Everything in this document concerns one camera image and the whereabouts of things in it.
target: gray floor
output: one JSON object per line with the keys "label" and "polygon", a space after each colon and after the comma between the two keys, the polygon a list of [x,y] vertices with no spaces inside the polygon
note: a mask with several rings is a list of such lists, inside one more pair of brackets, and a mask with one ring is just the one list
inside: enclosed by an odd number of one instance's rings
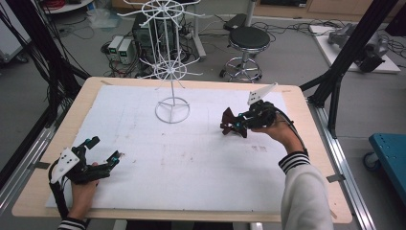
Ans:
{"label": "gray floor", "polygon": [[[85,17],[83,11],[59,15],[57,25],[80,21]],[[209,25],[206,34],[227,34],[221,30],[222,23],[216,17],[201,20]],[[256,18],[267,24],[286,27],[298,20],[280,20],[275,18]],[[62,38],[63,44],[73,54],[78,63],[92,76],[108,74],[108,61],[101,53],[101,46],[114,35],[125,35],[132,27],[132,21],[124,19],[114,29],[95,29],[87,27],[88,22],[74,26],[75,34]],[[275,34],[276,41],[268,50],[257,56],[262,68],[260,83],[301,85],[322,74],[328,69],[327,62],[313,37],[298,32],[287,31]],[[201,36],[207,52],[204,61],[190,65],[191,72],[203,73],[202,76],[187,76],[184,80],[226,81],[218,74],[224,62],[239,56],[232,48],[227,48],[227,36]],[[405,58],[389,52],[388,57],[394,63],[406,66]],[[361,74],[347,72],[342,82],[337,135],[346,155],[353,176],[369,208],[376,229],[406,229],[404,218],[406,210],[396,195],[391,183],[383,172],[368,172],[362,158],[372,151],[368,137],[376,132],[405,133],[406,121],[406,71],[398,74]],[[32,62],[21,64],[12,62],[0,69],[0,167],[4,167],[21,141],[33,127],[35,121],[47,106],[47,85],[39,76]],[[304,92],[310,96],[314,89]],[[55,229],[57,218],[17,218],[11,213],[13,201],[0,217],[1,229]],[[96,219],[89,229],[112,229],[113,220]],[[174,224],[175,229],[188,229],[189,223]],[[356,221],[350,224],[337,224],[336,229],[359,229]],[[246,223],[236,223],[236,229],[247,229]],[[281,229],[279,224],[264,223],[264,229]]]}

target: stool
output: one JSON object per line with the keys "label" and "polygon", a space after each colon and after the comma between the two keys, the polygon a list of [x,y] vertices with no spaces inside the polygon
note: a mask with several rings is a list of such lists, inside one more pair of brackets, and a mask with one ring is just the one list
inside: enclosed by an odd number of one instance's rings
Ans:
{"label": "stool", "polygon": [[220,72],[220,77],[229,75],[229,81],[240,79],[254,82],[262,78],[262,71],[259,65],[250,55],[257,55],[266,50],[270,44],[267,32],[254,27],[239,27],[230,32],[230,46],[242,52],[242,57],[230,59]]}

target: tabletop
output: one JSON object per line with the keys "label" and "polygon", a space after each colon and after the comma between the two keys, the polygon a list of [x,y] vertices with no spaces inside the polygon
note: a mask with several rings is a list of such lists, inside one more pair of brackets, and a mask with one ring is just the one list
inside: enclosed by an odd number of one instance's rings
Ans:
{"label": "tabletop", "polygon": [[[252,83],[210,82],[182,80],[182,85],[189,89],[225,89],[252,91],[265,85]],[[53,163],[58,159],[64,148],[72,147],[99,90],[104,85],[125,85],[145,87],[170,87],[169,82],[160,80],[90,78],[83,85],[75,102],[68,111],[49,147],[41,158],[41,162]],[[295,122],[295,127],[303,138],[309,152],[312,165],[317,167],[324,177],[334,175],[320,134],[309,111],[305,96],[298,86],[278,85],[273,89],[280,92],[284,100],[288,116]],[[58,217],[56,208],[47,208],[45,203],[51,191],[48,185],[48,171],[35,169],[33,175],[12,208],[18,217]],[[335,223],[352,221],[350,209],[338,182],[329,183],[328,203],[332,220]],[[92,209],[89,218],[96,219],[172,219],[172,220],[210,220],[210,221],[245,221],[266,222],[281,221],[279,213],[264,211],[185,211],[185,210],[146,210],[146,209]]]}

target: black and white striped sleeve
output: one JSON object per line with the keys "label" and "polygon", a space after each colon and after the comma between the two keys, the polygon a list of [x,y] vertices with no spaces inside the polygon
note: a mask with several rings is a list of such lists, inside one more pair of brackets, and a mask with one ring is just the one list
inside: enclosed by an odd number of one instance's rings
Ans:
{"label": "black and white striped sleeve", "polygon": [[290,154],[287,154],[280,162],[279,166],[285,174],[289,172],[290,169],[293,169],[300,165],[309,165],[310,161],[307,154],[302,151],[295,151]]}
{"label": "black and white striped sleeve", "polygon": [[85,223],[75,218],[65,218],[57,230],[85,230]]}

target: black metal pole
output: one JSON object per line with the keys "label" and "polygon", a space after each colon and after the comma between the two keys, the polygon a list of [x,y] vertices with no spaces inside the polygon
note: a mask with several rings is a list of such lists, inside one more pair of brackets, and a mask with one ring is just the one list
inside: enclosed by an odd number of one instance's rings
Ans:
{"label": "black metal pole", "polygon": [[397,1],[398,0],[372,1],[370,7],[361,18],[331,67],[319,78],[300,86],[301,89],[305,91],[319,84],[316,92],[308,98],[308,101],[320,107],[324,106],[326,99],[332,93],[328,115],[328,130],[334,138],[336,138],[335,123],[337,119],[341,81]]}

